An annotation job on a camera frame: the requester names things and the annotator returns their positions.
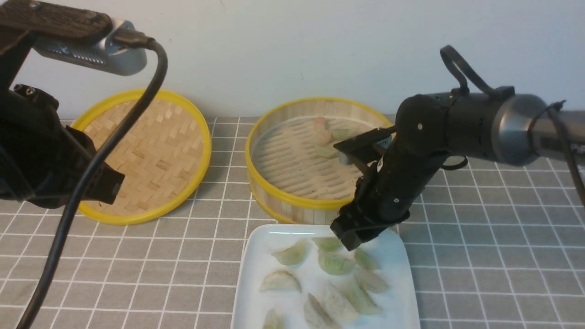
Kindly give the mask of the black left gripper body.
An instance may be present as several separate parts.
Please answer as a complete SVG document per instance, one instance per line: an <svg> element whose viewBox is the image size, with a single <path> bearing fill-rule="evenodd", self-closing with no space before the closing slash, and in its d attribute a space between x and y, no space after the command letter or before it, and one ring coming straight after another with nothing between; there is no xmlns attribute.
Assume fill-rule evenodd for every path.
<svg viewBox="0 0 585 329"><path fill-rule="evenodd" d="M61 124L58 100L13 85L34 41L29 32L1 29L1 198L56 209L67 204L96 148L85 133Z"/></svg>

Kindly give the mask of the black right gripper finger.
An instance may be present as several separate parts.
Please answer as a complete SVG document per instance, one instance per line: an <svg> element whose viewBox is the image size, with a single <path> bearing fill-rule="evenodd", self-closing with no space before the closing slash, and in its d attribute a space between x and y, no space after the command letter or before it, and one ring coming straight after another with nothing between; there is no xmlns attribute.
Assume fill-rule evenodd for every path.
<svg viewBox="0 0 585 329"><path fill-rule="evenodd" d="M398 211L370 204L349 203L339 210L330 229L349 251L377 238L398 223Z"/></svg>

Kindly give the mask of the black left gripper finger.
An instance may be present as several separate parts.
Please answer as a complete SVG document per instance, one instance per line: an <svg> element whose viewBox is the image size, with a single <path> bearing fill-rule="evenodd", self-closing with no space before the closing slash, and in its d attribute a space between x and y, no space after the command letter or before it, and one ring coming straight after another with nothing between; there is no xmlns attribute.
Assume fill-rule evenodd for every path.
<svg viewBox="0 0 585 329"><path fill-rule="evenodd" d="M115 202L126 176L102 163L89 185L89 200L111 205Z"/></svg>

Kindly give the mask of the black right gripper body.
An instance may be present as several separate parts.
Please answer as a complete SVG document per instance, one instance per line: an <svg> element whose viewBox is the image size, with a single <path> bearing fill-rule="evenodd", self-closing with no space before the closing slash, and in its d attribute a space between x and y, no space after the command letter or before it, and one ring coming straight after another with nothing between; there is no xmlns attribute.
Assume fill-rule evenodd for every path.
<svg viewBox="0 0 585 329"><path fill-rule="evenodd" d="M398 224L408 219L414 200L449 156L443 149L426 152L396 137L355 198L355 223Z"/></svg>

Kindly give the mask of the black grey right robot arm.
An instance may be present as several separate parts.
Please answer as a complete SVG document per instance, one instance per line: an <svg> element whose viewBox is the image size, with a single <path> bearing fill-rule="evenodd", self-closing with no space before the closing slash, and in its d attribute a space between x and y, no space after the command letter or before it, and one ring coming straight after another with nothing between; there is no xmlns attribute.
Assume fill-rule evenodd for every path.
<svg viewBox="0 0 585 329"><path fill-rule="evenodd" d="M410 208L441 169L468 159L526 166L537 158L567 163L581 200L584 112L562 111L535 95L498 100L457 92L404 100L392 127L375 128L334 145L362 173L353 200L330 229L351 251L410 217Z"/></svg>

